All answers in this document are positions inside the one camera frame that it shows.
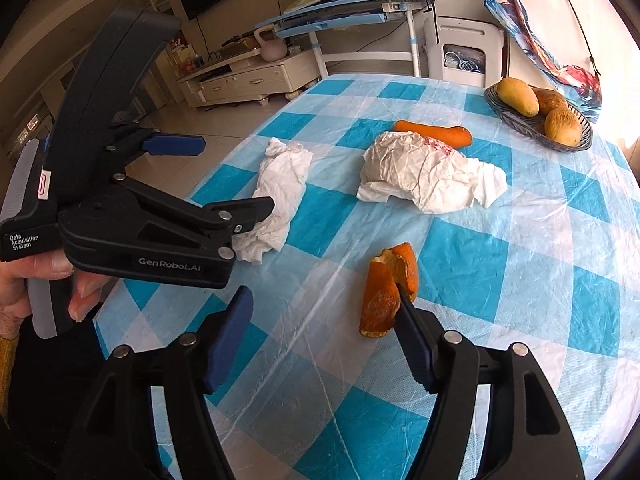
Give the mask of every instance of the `desk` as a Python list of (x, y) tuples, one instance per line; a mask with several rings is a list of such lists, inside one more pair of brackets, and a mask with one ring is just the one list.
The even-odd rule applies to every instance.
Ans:
[[(308, 34), (311, 40), (311, 47), (316, 56), (318, 70), (323, 79), (329, 75), (326, 69), (327, 61), (364, 59), (411, 61), (414, 65), (414, 75), (420, 77), (414, 11), (423, 9), (427, 5), (427, 0), (339, 0), (338, 2), (326, 2), (286, 12), (281, 16), (258, 23), (255, 28), (273, 23), (275, 24), (274, 31), (280, 38)], [(409, 25), (409, 52), (378, 51), (323, 54), (321, 44), (316, 36), (318, 30), (345, 29), (356, 25), (387, 23), (399, 20), (407, 20)]]

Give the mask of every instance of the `carrot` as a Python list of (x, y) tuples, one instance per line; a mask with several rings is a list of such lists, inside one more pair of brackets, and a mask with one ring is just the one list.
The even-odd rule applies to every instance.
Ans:
[(423, 137), (432, 137), (441, 140), (452, 148), (464, 148), (471, 146), (471, 133), (462, 126), (452, 126), (444, 128), (442, 126), (428, 126), (427, 124), (410, 123), (409, 121), (398, 121), (394, 125), (395, 132), (414, 132)]

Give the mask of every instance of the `white appliance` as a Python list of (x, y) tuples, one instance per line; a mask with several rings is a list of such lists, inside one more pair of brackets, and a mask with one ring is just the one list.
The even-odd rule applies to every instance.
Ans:
[(495, 25), (463, 18), (438, 16), (424, 22), (424, 49), (429, 77), (488, 88), (502, 78), (504, 33)]

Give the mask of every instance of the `white paper towel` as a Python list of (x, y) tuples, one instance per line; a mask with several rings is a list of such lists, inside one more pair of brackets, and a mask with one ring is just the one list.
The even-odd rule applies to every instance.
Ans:
[(291, 219), (306, 190), (306, 178), (313, 153), (299, 142), (284, 144), (271, 137), (265, 158), (260, 163), (258, 183), (253, 196), (270, 196), (275, 202), (273, 212), (252, 231), (233, 237), (233, 246), (240, 260), (261, 262), (262, 254), (281, 250)]
[(426, 214), (489, 207), (507, 191), (502, 168), (466, 156), (430, 137), (385, 132), (364, 154), (358, 198), (386, 202), (390, 195), (413, 200)]

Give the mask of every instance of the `blue and white checkered tablecloth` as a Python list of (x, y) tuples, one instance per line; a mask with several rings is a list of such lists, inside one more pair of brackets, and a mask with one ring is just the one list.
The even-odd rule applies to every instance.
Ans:
[[(440, 216), (409, 201), (356, 199), (362, 155), (398, 119), (474, 136), (461, 150), (500, 166), (508, 191), (489, 209)], [(96, 318), (104, 354), (164, 346), (223, 309), (239, 285), (255, 312), (229, 380), (208, 397), (238, 479), (396, 480), (408, 472), (434, 405), (393, 332), (358, 333), (369, 259), (409, 241), (415, 304), (474, 343), (525, 342), (558, 398), (589, 479), (640, 412), (640, 190), (620, 150), (558, 153), (501, 123), (479, 88), (407, 76), (334, 75), (291, 102), (194, 190), (199, 204), (248, 198), (270, 137), (314, 153), (281, 253), (239, 262), (223, 290), (122, 280)], [(162, 391), (163, 462), (179, 475)], [(488, 386), (461, 478), (486, 429)]]

